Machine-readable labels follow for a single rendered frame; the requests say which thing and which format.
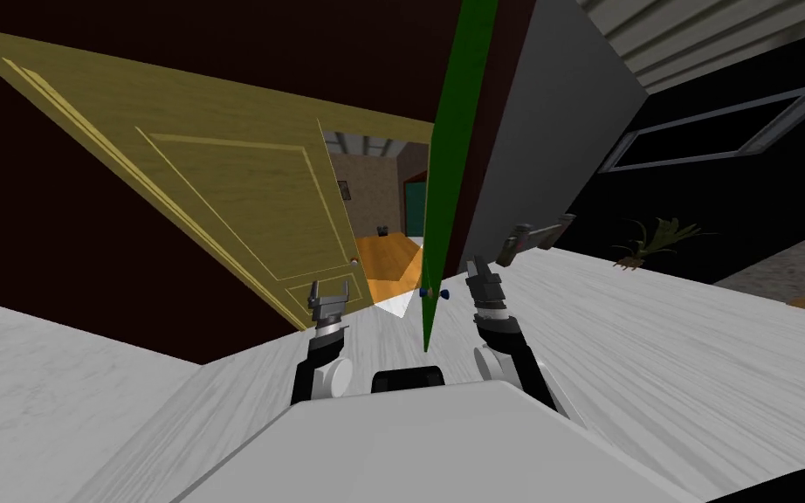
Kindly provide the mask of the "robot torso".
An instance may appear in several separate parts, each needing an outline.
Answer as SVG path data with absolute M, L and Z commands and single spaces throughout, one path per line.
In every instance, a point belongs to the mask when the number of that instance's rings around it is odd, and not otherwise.
M 304 401 L 170 503 L 701 503 L 503 381 Z

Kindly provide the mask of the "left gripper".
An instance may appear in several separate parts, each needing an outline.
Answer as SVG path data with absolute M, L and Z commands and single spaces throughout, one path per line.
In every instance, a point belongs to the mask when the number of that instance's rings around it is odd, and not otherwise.
M 315 280 L 311 285 L 308 308 L 312 310 L 312 319 L 316 322 L 317 328 L 328 327 L 341 322 L 348 302 L 349 286 L 347 280 L 343 282 L 341 295 L 337 296 L 319 296 L 318 280 Z

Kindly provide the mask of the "green potted plant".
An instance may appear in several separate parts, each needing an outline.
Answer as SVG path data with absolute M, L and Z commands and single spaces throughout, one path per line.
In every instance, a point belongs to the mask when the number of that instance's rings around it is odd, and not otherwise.
M 635 219 L 627 219 L 627 222 L 638 226 L 641 231 L 641 237 L 631 240 L 631 243 L 635 244 L 634 246 L 614 245 L 615 248 L 624 249 L 628 252 L 626 256 L 618 259 L 614 263 L 615 266 L 635 271 L 635 269 L 645 263 L 646 258 L 652 254 L 660 252 L 675 253 L 671 247 L 680 241 L 699 236 L 714 235 L 714 232 L 702 232 L 696 224 L 683 226 L 676 217 L 671 219 L 657 217 L 656 220 L 657 225 L 654 231 L 650 232 L 647 225 L 642 222 Z

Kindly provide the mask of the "grey and brown furniture piece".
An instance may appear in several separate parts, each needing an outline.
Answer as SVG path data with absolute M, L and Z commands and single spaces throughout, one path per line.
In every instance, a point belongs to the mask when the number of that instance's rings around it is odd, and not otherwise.
M 559 217 L 557 224 L 539 229 L 535 229 L 530 224 L 515 225 L 503 243 L 495 263 L 508 267 L 517 254 L 531 247 L 550 250 L 575 218 L 576 215 L 566 213 Z

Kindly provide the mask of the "yellow wooden door leaf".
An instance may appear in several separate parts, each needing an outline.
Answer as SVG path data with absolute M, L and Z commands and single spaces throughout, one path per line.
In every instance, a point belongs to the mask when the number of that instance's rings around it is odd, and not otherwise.
M 373 303 L 324 135 L 432 124 L 0 33 L 0 76 L 297 329 Z

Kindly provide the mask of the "green door leaf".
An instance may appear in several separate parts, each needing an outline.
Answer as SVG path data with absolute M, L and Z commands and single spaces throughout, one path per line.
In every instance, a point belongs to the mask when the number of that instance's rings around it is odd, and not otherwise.
M 462 0 L 438 104 L 426 182 L 422 287 L 441 289 L 499 0 Z M 440 298 L 422 298 L 423 351 Z

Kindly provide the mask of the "teal door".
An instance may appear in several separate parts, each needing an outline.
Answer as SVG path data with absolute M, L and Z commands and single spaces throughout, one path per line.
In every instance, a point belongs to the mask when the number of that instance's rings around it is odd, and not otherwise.
M 404 184 L 405 234 L 408 237 L 423 237 L 426 209 L 426 182 Z

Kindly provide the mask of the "grey framed window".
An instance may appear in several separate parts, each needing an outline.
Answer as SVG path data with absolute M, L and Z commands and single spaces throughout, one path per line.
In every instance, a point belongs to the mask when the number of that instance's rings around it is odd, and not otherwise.
M 598 172 L 757 155 L 804 120 L 802 87 L 628 132 Z

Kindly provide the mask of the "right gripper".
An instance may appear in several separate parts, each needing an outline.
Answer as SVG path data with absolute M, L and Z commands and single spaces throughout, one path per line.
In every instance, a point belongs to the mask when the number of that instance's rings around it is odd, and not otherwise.
M 486 260 L 482 256 L 476 256 L 475 264 L 472 260 L 468 260 L 466 267 L 465 282 L 475 307 L 479 311 L 507 310 L 501 277 L 491 271 Z

